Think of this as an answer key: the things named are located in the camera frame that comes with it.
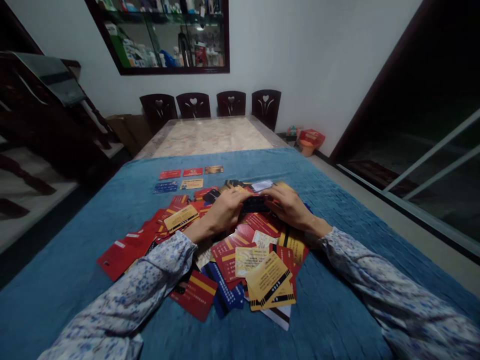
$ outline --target chair back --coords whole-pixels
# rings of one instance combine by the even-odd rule
[[[275,131],[279,114],[280,97],[277,90],[259,90],[251,94],[251,113],[272,131]]]
[[[140,96],[148,127],[155,135],[171,119],[178,119],[175,98],[167,94]]]
[[[216,95],[219,116],[244,116],[247,94],[241,91],[224,91]]]
[[[176,97],[184,119],[210,118],[210,98],[201,92],[187,92]]]

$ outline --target hand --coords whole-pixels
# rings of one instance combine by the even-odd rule
[[[332,231],[332,227],[324,219],[316,217],[307,209],[296,192],[273,185],[272,188],[263,190],[261,194],[271,196],[280,203],[279,206],[270,200],[265,201],[265,205],[290,226],[314,234],[318,238],[323,238]]]
[[[243,202],[253,196],[251,192],[240,192],[235,188],[221,193],[210,210],[200,220],[195,221],[183,232],[192,243],[230,229],[239,221]]]

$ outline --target cardboard box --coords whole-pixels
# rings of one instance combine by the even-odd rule
[[[305,140],[309,143],[312,143],[313,146],[317,149],[324,143],[325,136],[316,130],[308,129],[302,130],[300,132],[300,138],[298,139],[298,141],[300,142],[300,140]]]
[[[105,120],[132,157],[137,155],[153,137],[143,115],[112,115]]]

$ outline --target person's left hand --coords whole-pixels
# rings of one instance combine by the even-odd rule
[[[200,220],[195,221],[183,233],[197,244],[200,241],[230,229],[239,221],[243,202],[253,196],[251,192],[240,192],[235,188],[221,193],[210,210]]]

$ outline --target pile of cards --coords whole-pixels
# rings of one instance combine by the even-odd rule
[[[296,276],[309,248],[303,232],[290,228],[265,207],[265,197],[259,193],[272,184],[226,180],[221,187],[196,191],[191,199],[174,196],[139,231],[115,241],[97,263],[116,281],[137,259],[205,216],[226,189],[252,192],[236,226],[198,245],[194,268],[169,297],[202,322],[212,305],[223,319],[230,311],[242,309],[246,300],[251,311],[262,312],[288,330],[291,306],[297,301]],[[281,181],[275,184],[290,188]]]

